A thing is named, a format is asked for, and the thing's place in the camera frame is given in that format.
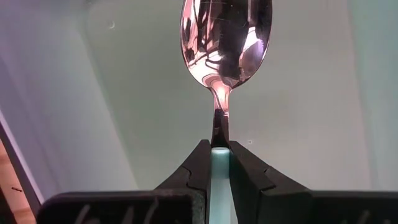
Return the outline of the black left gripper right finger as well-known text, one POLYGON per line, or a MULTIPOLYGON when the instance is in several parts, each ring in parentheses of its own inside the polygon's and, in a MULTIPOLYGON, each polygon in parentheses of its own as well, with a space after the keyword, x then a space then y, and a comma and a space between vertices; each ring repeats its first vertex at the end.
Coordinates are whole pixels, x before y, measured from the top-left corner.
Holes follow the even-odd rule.
POLYGON ((311 190, 230 143, 239 224, 398 224, 398 192, 311 190))

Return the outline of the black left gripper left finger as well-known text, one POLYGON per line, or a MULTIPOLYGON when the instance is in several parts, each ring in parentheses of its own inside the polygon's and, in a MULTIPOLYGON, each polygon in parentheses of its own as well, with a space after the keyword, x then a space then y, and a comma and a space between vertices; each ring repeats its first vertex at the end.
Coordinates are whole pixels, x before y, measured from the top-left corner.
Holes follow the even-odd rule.
POLYGON ((201 140, 155 189, 58 194, 37 224, 208 224, 210 184, 211 146, 201 140))

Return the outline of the teal-handled metal spoon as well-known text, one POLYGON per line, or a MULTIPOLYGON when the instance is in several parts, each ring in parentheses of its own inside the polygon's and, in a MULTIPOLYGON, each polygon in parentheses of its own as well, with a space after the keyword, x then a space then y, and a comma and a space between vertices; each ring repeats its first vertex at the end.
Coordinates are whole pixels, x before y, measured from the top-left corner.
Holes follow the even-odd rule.
POLYGON ((231 224, 229 97, 259 70, 271 27, 272 0, 183 0, 184 63, 214 105, 209 224, 231 224))

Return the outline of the frosted white plastic bin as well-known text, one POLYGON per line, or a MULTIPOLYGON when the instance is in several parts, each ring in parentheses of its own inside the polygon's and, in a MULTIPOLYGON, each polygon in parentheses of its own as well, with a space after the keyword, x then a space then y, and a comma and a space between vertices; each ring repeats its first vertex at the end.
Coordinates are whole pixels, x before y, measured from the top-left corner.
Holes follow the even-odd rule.
MULTIPOLYGON (((211 137, 183 0, 0 0, 0 123, 44 201, 151 189, 211 137)), ((398 191, 398 0, 273 0, 229 135, 320 190, 398 191)))

